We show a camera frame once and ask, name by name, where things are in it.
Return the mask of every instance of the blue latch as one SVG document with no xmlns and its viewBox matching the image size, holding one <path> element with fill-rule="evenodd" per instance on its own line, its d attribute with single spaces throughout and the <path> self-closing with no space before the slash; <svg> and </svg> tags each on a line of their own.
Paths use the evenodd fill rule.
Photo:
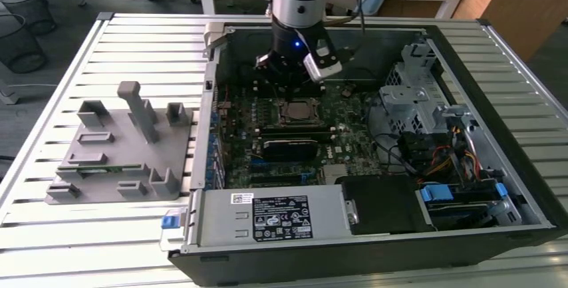
<svg viewBox="0 0 568 288">
<path fill-rule="evenodd" d="M 507 197 L 508 192 L 507 192 L 505 185 L 503 185 L 503 183 L 496 183 L 495 188 L 497 189 L 500 197 L 501 198 Z"/>
<path fill-rule="evenodd" d="M 449 186 L 444 184 L 437 185 L 427 185 L 420 190 L 420 194 L 423 196 L 423 200 L 425 202 L 432 202 L 437 200 L 452 200 L 453 195 L 449 190 Z"/>
<path fill-rule="evenodd" d="M 179 216 L 161 217 L 161 229 L 179 228 Z"/>
</svg>

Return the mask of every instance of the circuit board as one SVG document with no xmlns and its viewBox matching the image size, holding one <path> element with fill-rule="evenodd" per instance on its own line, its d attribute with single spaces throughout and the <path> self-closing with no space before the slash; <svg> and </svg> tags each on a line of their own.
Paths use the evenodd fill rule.
<svg viewBox="0 0 568 288">
<path fill-rule="evenodd" d="M 293 99 L 288 103 L 276 96 L 259 98 L 249 88 L 221 89 L 224 188 L 291 186 L 291 182 L 329 184 L 325 168 L 340 167 L 348 176 L 381 173 L 376 146 L 363 120 L 369 97 L 363 92 L 345 94 L 345 89 L 343 83 L 327 84 L 321 97 Z M 317 153 L 308 161 L 265 161 L 263 141 L 256 134 L 259 128 L 293 127 L 295 124 L 328 129 L 331 140 L 317 143 Z M 269 183 L 257 182 L 265 177 L 271 177 Z"/>
</svg>

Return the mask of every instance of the green circuit board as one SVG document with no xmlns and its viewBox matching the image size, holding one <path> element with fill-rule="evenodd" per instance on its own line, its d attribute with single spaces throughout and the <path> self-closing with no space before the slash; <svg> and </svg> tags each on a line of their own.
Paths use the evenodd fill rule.
<svg viewBox="0 0 568 288">
<path fill-rule="evenodd" d="M 285 182 L 255 184 L 255 177 L 301 176 L 301 185 L 325 184 L 323 166 L 344 164 L 348 175 L 380 174 L 381 166 L 376 147 L 363 122 L 369 94 L 341 96 L 345 84 L 325 85 L 320 98 L 303 98 L 317 113 L 316 120 L 285 118 L 281 113 L 283 98 L 259 98 L 247 88 L 231 90 L 220 96 L 221 140 L 225 154 L 225 188 L 287 186 Z M 317 155 L 308 162 L 265 162 L 261 157 L 261 140 L 255 135 L 257 128 L 277 128 L 287 125 L 285 119 L 320 126 L 332 126 L 333 139 L 317 145 Z"/>
</svg>

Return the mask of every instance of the aluminum slatted table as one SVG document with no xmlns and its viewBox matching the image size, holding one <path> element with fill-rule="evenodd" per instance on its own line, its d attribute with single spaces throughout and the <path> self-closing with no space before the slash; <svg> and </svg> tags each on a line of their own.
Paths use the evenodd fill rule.
<svg viewBox="0 0 568 288">
<path fill-rule="evenodd" d="M 211 21 L 265 22 L 264 17 L 115 14 L 96 21 L 53 97 L 0 184 L 0 287 L 195 287 L 160 251 L 160 217 L 187 205 L 195 142 L 187 149 L 183 192 L 169 202 L 48 206 L 45 190 L 76 133 L 81 101 L 116 97 L 137 80 L 156 108 L 183 101 L 197 119 Z M 524 151 L 568 207 L 568 116 L 491 27 L 475 21 L 371 19 L 376 24 L 437 24 Z M 463 100 L 456 87 L 448 87 Z M 195 138 L 199 123 L 192 125 Z M 565 239 L 515 249 L 471 267 L 272 284 L 271 287 L 565 287 Z"/>
</svg>

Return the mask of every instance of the metal bracket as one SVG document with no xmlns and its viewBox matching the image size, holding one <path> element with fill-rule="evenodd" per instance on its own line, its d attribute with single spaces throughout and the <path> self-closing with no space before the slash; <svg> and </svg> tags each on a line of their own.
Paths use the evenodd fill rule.
<svg viewBox="0 0 568 288">
<path fill-rule="evenodd" d="M 209 56 L 209 52 L 221 44 L 227 42 L 224 23 L 209 22 L 205 25 L 205 32 L 203 33 L 203 40 L 205 42 L 204 57 Z"/>
</svg>

